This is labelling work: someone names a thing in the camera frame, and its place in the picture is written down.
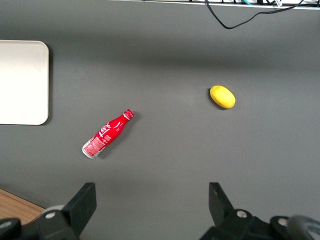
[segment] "black cable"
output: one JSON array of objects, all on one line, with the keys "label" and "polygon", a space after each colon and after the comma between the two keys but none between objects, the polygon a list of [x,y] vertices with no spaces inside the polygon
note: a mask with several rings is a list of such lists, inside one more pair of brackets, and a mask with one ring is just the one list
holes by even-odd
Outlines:
[{"label": "black cable", "polygon": [[270,2],[269,0],[266,0],[266,2],[268,3],[268,5],[272,5],[272,4],[274,4],[276,1]]},{"label": "black cable", "polygon": [[306,3],[306,4],[300,4],[299,7],[316,7],[316,3]]},{"label": "black cable", "polygon": [[210,12],[212,13],[212,15],[221,24],[222,27],[224,27],[225,29],[235,29],[235,28],[237,28],[237,27],[239,27],[239,26],[241,26],[243,24],[246,24],[246,23],[250,22],[252,19],[254,19],[256,16],[258,16],[260,14],[276,14],[276,13],[281,13],[281,12],[284,12],[284,11],[288,11],[290,9],[294,9],[295,7],[298,7],[304,0],[301,0],[298,4],[290,6],[290,7],[287,7],[287,8],[277,9],[277,10],[273,10],[273,11],[261,11],[261,12],[258,12],[253,17],[251,17],[249,20],[244,21],[242,23],[239,23],[238,25],[235,25],[235,26],[226,26],[226,25],[224,25],[224,23],[218,18],[218,16],[212,10],[212,8],[211,8],[211,6],[209,4],[209,1],[208,0],[204,0],[204,1],[205,1],[206,6],[208,7]]}]

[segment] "screw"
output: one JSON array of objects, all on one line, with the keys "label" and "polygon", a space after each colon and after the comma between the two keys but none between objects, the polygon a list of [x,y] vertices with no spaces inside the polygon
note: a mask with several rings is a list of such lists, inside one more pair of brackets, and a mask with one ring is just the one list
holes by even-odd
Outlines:
[{"label": "screw", "polygon": [[0,229],[5,229],[5,228],[9,227],[11,224],[12,224],[11,221],[5,221],[4,223],[2,223],[0,225]]},{"label": "screw", "polygon": [[278,219],[278,224],[280,224],[281,226],[287,227],[288,226],[288,220],[281,217],[281,218]]},{"label": "screw", "polygon": [[45,218],[46,219],[52,219],[55,215],[56,215],[56,213],[53,211],[53,212],[50,212],[47,215],[45,215]]},{"label": "screw", "polygon": [[245,219],[246,217],[248,217],[247,213],[245,211],[242,211],[242,210],[239,210],[236,212],[236,215],[239,217],[239,218],[242,218],[242,219]]}]

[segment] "lemon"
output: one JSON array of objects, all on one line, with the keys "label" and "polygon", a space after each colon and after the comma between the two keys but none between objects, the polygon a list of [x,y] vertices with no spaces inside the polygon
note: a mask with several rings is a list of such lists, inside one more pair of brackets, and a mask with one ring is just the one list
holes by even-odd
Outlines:
[{"label": "lemon", "polygon": [[232,108],[236,103],[235,96],[224,86],[213,86],[210,89],[210,96],[216,104],[225,109]]}]

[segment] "red bottle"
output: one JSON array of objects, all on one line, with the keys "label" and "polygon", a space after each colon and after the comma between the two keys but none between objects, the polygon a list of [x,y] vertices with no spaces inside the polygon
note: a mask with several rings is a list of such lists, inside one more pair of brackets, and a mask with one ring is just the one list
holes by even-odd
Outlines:
[{"label": "red bottle", "polygon": [[109,121],[104,125],[100,131],[94,135],[85,145],[83,145],[82,152],[90,159],[97,157],[103,149],[111,144],[122,132],[127,122],[132,119],[134,113],[129,109],[121,116]]}]

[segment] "gray table surface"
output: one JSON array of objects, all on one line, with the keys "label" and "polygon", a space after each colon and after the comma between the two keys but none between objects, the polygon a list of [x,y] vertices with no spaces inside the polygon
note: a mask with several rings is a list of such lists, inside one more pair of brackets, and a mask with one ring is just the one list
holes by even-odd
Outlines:
[{"label": "gray table surface", "polygon": [[[214,9],[228,25],[261,10]],[[209,182],[264,221],[320,219],[319,13],[225,30],[204,5],[1,1],[1,39],[50,48],[50,115],[0,125],[0,188],[48,208],[95,182],[83,240],[199,239],[213,225]],[[234,108],[213,103],[213,85]],[[128,108],[116,142],[85,157],[81,146]]]}]

